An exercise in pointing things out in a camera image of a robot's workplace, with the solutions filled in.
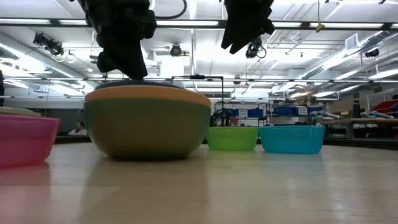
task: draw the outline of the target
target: bowl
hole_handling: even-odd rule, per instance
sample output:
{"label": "bowl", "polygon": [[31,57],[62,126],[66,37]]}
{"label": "bowl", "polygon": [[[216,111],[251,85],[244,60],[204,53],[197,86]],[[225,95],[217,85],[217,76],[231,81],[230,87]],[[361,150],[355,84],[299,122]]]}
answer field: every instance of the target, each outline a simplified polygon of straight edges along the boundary
{"label": "bowl", "polygon": [[210,105],[182,88],[113,85],[86,95],[85,121],[97,148],[113,159],[183,159],[207,134]]}
{"label": "bowl", "polygon": [[60,120],[0,114],[0,167],[39,164],[51,153]]}
{"label": "bowl", "polygon": [[317,154],[321,151],[324,126],[266,126],[259,128],[266,152]]}
{"label": "bowl", "polygon": [[207,135],[210,150],[253,151],[257,144],[258,128],[211,127]]}

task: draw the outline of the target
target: olive green bowl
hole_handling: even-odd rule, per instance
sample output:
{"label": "olive green bowl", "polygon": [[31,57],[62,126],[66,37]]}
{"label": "olive green bowl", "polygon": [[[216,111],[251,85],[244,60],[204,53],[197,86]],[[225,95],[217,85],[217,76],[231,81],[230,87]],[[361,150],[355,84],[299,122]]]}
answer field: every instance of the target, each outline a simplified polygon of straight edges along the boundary
{"label": "olive green bowl", "polygon": [[178,100],[105,99],[85,103],[85,121],[97,148],[113,159],[183,159],[206,136],[210,110]]}

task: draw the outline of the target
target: fluorescent light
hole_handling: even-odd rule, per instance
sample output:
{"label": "fluorescent light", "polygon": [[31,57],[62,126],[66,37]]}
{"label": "fluorescent light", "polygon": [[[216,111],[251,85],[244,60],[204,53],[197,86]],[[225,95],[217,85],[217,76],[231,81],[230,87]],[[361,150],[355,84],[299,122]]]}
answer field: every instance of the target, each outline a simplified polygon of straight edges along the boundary
{"label": "fluorescent light", "polygon": [[87,25],[87,22],[84,19],[60,19],[59,23],[61,25],[73,25],[73,26]]}
{"label": "fluorescent light", "polygon": [[218,26],[218,21],[156,21],[158,26]]}
{"label": "fluorescent light", "polygon": [[393,70],[388,70],[385,72],[379,72],[376,75],[373,75],[371,77],[369,77],[370,79],[378,79],[378,78],[385,78],[385,77],[389,77],[391,75],[396,75],[398,74],[398,69],[393,69]]}
{"label": "fluorescent light", "polygon": [[0,24],[51,24],[49,19],[0,19]]}
{"label": "fluorescent light", "polygon": [[32,71],[44,71],[46,68],[46,64],[42,63],[40,60],[34,59],[33,57],[29,56],[26,54],[26,52],[20,52],[16,49],[13,49],[11,47],[8,47],[2,43],[0,43],[0,47],[3,49],[6,49],[10,53],[14,54],[15,56],[18,57],[17,60],[10,59],[8,62],[11,62],[12,64],[17,64],[21,68],[26,68],[28,70]]}
{"label": "fluorescent light", "polygon": [[358,87],[358,86],[360,86],[360,85],[350,86],[350,87],[347,87],[347,88],[345,88],[345,89],[340,90],[340,92],[350,91],[350,90],[352,90],[352,89],[355,89],[355,88]]}
{"label": "fluorescent light", "polygon": [[[382,23],[337,23],[337,22],[322,22],[326,28],[380,28]],[[317,22],[312,22],[310,27],[318,27]]]}
{"label": "fluorescent light", "polygon": [[[198,92],[205,92],[205,93],[213,93],[213,92],[221,92],[222,88],[187,88],[187,90],[191,90],[191,91],[198,91]],[[224,92],[232,92],[234,90],[234,88],[224,88]]]}
{"label": "fluorescent light", "polygon": [[[237,88],[235,89],[235,93],[241,93],[247,90],[247,88]],[[246,93],[270,93],[272,89],[270,88],[250,88],[246,91]]]}
{"label": "fluorescent light", "polygon": [[345,74],[342,74],[342,75],[338,76],[337,78],[335,78],[335,80],[342,80],[342,79],[344,79],[344,78],[348,78],[348,77],[354,75],[355,73],[356,73],[356,72],[354,72],[354,71],[347,72],[347,73],[345,73]]}
{"label": "fluorescent light", "polygon": [[70,96],[81,96],[83,95],[77,90],[61,86],[61,85],[50,85],[50,89],[57,91],[58,93],[65,94],[65,95],[70,95]]}
{"label": "fluorescent light", "polygon": [[369,80],[335,80],[335,83],[368,83]]}
{"label": "fluorescent light", "polygon": [[10,76],[10,77],[34,77],[33,75],[23,72],[21,70],[18,70],[16,68],[10,67],[8,65],[4,65],[0,63],[0,70],[2,70],[2,73],[5,76]]}
{"label": "fluorescent light", "polygon": [[324,96],[332,95],[334,93],[335,93],[334,91],[326,91],[326,92],[322,92],[322,93],[317,93],[314,96],[315,97],[324,97]]}
{"label": "fluorescent light", "polygon": [[19,88],[29,88],[29,86],[17,81],[17,80],[5,80],[4,83],[8,84],[8,85],[13,85]]}
{"label": "fluorescent light", "polygon": [[51,74],[51,71],[26,71],[29,74]]}
{"label": "fluorescent light", "polygon": [[291,98],[296,98],[296,97],[299,97],[299,96],[302,96],[302,95],[303,95],[303,93],[294,93],[290,97]]}
{"label": "fluorescent light", "polygon": [[300,27],[301,22],[273,22],[275,27]]}

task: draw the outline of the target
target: pink bowl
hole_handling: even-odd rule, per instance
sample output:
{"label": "pink bowl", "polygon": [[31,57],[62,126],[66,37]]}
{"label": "pink bowl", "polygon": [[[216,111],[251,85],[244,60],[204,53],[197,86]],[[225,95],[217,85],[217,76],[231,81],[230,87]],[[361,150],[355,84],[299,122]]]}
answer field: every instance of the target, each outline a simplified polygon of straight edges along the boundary
{"label": "pink bowl", "polygon": [[57,118],[0,114],[0,167],[43,162],[50,155],[60,123]]}

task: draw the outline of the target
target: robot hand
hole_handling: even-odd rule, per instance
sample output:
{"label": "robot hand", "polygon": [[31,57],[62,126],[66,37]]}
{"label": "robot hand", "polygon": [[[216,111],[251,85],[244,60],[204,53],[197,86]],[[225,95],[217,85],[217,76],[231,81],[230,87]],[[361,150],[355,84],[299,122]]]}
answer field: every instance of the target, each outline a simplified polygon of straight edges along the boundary
{"label": "robot hand", "polygon": [[149,0],[78,0],[87,23],[97,32],[104,48],[98,55],[100,72],[119,69],[134,80],[148,74],[140,41],[151,38],[156,29],[155,13]]}

